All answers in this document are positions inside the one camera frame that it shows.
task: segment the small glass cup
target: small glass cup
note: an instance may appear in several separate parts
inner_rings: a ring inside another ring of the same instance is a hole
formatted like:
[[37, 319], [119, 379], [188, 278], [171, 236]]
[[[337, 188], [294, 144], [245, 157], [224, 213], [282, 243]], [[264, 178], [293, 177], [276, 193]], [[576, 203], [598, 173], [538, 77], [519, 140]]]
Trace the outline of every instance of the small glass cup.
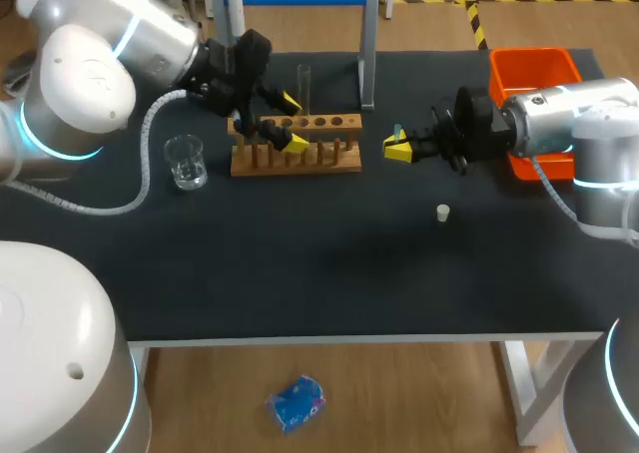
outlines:
[[194, 191], [207, 182], [202, 150], [202, 141], [192, 135], [174, 137], [164, 145], [164, 157], [179, 189]]

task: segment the blue plastic bag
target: blue plastic bag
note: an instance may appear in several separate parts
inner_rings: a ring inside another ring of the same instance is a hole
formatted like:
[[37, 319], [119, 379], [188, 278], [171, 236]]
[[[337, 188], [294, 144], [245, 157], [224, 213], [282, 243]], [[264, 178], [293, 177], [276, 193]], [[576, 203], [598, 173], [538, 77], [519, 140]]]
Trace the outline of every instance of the blue plastic bag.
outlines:
[[267, 405], [285, 433], [309, 421], [325, 404], [320, 384], [305, 375], [284, 391], [267, 399]]

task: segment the test tube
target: test tube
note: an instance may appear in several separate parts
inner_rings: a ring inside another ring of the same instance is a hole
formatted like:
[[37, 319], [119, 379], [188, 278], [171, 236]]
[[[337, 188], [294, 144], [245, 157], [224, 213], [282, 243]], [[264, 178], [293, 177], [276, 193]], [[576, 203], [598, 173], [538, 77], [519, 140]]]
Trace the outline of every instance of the test tube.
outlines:
[[311, 114], [311, 66], [298, 65], [298, 102], [302, 106], [300, 116]]

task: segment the small white cap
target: small white cap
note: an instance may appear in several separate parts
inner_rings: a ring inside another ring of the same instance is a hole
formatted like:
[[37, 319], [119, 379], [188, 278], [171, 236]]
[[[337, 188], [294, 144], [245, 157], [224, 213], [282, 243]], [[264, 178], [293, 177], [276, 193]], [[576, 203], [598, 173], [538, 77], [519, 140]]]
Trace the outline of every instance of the small white cap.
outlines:
[[437, 206], [437, 220], [440, 222], [446, 222], [450, 214], [450, 207], [446, 204], [440, 204]]

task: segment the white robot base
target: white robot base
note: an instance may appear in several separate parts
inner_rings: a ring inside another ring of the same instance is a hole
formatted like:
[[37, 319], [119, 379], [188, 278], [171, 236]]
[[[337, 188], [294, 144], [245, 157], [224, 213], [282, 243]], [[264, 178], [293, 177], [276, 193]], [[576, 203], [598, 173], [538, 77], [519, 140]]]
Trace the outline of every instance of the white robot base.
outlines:
[[146, 394], [98, 280], [64, 253], [9, 241], [0, 278], [0, 451], [148, 451]]

